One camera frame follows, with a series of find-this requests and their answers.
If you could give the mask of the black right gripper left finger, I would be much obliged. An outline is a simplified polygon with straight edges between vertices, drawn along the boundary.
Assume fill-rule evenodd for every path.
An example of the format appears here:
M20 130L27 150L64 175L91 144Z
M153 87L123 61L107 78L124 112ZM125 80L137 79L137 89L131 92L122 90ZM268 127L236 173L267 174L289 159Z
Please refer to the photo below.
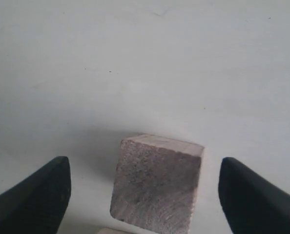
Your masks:
M0 195L0 234L55 234L71 197L69 159L58 156Z

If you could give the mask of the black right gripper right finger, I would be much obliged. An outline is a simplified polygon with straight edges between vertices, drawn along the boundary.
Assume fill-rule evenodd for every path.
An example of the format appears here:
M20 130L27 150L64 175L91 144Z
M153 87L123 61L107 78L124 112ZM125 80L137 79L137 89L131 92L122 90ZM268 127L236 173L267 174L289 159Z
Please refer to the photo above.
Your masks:
M218 195L234 234L290 234L290 195L235 158L221 162Z

